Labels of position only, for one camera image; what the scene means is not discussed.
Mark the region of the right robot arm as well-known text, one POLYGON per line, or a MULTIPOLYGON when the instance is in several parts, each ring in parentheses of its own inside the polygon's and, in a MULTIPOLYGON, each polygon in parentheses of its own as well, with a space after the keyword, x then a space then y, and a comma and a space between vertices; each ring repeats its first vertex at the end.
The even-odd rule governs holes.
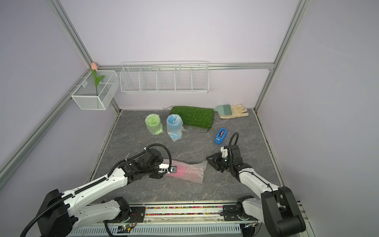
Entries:
POLYGON ((220 152, 206 157, 215 170, 229 172, 254 193, 239 198, 232 210, 224 210, 223 216, 226 219, 232 216, 240 220, 255 219, 265 225, 272 237, 290 237, 304 232, 306 223, 292 190, 272 184, 245 163, 238 139, 239 133, 236 132, 220 152))

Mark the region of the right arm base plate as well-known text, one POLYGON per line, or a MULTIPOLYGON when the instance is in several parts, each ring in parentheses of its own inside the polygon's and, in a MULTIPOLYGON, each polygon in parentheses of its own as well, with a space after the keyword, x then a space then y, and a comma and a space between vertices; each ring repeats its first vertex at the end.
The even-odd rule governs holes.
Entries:
POLYGON ((225 221, 257 221, 258 219, 248 215, 241 204, 224 205, 223 211, 220 214, 225 221))

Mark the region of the blue tape dispenser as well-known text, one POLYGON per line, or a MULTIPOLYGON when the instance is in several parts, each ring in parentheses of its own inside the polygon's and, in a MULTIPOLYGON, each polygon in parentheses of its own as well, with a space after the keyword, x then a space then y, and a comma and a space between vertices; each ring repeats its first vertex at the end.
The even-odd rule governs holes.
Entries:
POLYGON ((227 133, 228 131, 225 128, 221 128, 214 139, 214 143, 217 145, 221 145, 225 140, 227 133))

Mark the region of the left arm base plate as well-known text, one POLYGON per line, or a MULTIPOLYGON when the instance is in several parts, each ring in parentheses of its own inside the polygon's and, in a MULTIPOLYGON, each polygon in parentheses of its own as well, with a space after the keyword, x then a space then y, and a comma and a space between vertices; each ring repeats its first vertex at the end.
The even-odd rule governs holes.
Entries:
POLYGON ((144 222, 145 214, 146 207, 132 206, 121 210, 115 218, 107 220, 107 223, 142 223, 144 222))

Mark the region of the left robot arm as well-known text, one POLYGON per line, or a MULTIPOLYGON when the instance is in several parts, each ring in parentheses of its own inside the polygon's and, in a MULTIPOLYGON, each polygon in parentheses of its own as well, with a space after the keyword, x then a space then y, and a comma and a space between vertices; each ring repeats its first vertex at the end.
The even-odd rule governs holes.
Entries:
POLYGON ((149 176, 161 179, 172 172, 172 157, 168 148, 162 144, 147 146, 141 153, 117 162, 111 170, 80 187, 59 192, 49 192, 40 206, 37 215, 21 232, 25 237, 37 224, 43 237, 65 237, 71 231, 97 222, 108 223, 131 221, 132 227, 138 222, 130 205, 123 197, 101 204, 92 204, 98 198, 149 176))

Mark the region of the pink plastic wine glass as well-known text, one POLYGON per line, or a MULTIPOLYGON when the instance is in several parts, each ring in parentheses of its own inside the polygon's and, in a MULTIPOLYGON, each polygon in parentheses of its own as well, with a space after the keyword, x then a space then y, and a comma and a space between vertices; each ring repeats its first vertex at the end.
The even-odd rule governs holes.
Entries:
POLYGON ((168 174, 169 177, 175 177, 183 180, 191 181, 193 178, 193 169, 190 166, 175 165, 177 166, 176 174, 168 174))

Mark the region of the bubble wrap sheet stack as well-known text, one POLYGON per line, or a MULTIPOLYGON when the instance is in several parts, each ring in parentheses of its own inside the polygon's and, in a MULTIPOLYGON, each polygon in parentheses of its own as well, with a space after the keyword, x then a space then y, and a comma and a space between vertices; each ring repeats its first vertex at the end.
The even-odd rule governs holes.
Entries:
POLYGON ((176 173, 169 173, 169 177, 175 177, 198 184, 203 183, 207 161, 199 164, 187 164, 180 161, 172 161, 172 166, 176 167, 176 173))

